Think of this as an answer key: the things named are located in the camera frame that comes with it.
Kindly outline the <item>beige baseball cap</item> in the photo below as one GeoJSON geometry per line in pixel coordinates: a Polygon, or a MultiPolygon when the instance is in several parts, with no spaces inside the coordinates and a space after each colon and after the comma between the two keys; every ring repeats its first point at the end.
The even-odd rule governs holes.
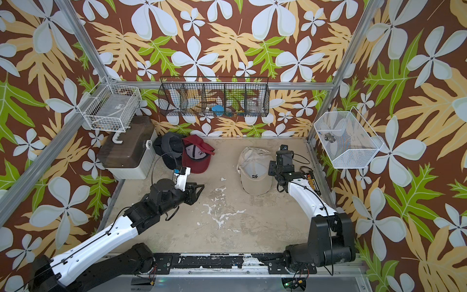
{"type": "Polygon", "coordinates": [[[237,172],[242,188],[249,195],[263,195],[272,186],[272,176],[268,175],[271,152],[262,148],[246,147],[240,154],[237,172]]]}

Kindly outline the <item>red baseball cap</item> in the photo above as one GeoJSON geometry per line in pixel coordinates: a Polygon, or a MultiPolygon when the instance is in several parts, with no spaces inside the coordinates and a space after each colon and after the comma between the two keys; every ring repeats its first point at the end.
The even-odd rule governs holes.
{"type": "Polygon", "coordinates": [[[191,173],[204,173],[210,164],[210,159],[215,154],[215,149],[197,135],[182,138],[184,151],[182,165],[189,167],[191,173]]]}

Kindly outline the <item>dark grey baseball cap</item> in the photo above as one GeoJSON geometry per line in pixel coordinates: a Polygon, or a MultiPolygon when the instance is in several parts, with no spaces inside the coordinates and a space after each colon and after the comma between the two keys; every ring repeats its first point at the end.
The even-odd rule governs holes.
{"type": "Polygon", "coordinates": [[[173,133],[170,139],[171,155],[162,157],[164,164],[170,169],[175,170],[182,166],[182,154],[184,151],[183,136],[173,133]]]}

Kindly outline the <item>black baseball cap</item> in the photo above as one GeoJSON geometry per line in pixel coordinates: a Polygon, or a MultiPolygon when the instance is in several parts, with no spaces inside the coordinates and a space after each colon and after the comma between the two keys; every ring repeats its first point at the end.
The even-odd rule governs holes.
{"type": "Polygon", "coordinates": [[[166,133],[163,136],[158,136],[153,142],[153,148],[157,155],[161,157],[171,155],[170,139],[173,133],[166,133]]]}

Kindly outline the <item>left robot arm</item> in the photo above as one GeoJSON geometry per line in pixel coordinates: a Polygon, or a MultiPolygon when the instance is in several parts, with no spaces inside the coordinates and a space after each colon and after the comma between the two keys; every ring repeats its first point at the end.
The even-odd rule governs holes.
{"type": "Polygon", "coordinates": [[[123,210],[112,224],[85,242],[56,255],[42,256],[33,262],[33,275],[27,283],[31,292],[88,292],[123,274],[149,272],[155,264],[154,253],[144,243],[104,260],[121,244],[137,237],[181,204],[193,205],[204,185],[188,182],[190,170],[182,167],[173,179],[163,178],[150,187],[142,199],[123,210]]]}

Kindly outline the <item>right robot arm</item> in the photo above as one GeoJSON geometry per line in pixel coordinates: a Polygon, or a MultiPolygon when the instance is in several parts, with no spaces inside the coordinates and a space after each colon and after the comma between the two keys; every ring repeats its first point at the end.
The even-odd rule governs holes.
{"type": "Polygon", "coordinates": [[[355,261],[355,229],[350,217],[323,201],[305,174],[295,170],[294,157],[287,145],[281,145],[268,169],[268,175],[277,181],[277,190],[294,198],[310,221],[307,242],[285,248],[285,267],[296,272],[355,261]]]}

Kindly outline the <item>black parallel charging board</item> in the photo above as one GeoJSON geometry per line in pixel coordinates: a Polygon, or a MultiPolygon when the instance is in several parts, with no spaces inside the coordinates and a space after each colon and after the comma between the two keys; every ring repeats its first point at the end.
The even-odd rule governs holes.
{"type": "Polygon", "coordinates": [[[318,196],[321,196],[321,191],[315,179],[313,170],[310,167],[301,166],[300,172],[306,177],[312,190],[314,190],[318,194],[318,196]]]}

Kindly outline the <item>white box with brown lid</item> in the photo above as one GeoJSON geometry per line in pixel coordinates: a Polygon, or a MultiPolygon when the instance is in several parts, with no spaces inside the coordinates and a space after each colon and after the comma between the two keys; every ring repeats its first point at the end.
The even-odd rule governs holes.
{"type": "Polygon", "coordinates": [[[129,129],[114,133],[101,146],[97,159],[117,180],[144,180],[156,153],[155,126],[148,116],[135,116],[129,129]]]}

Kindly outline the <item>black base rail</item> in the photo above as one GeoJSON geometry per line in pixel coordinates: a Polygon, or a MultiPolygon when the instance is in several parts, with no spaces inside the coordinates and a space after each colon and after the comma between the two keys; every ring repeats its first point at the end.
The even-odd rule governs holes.
{"type": "Polygon", "coordinates": [[[155,253],[154,266],[157,275],[175,274],[176,270],[289,273],[281,253],[155,253]]]}

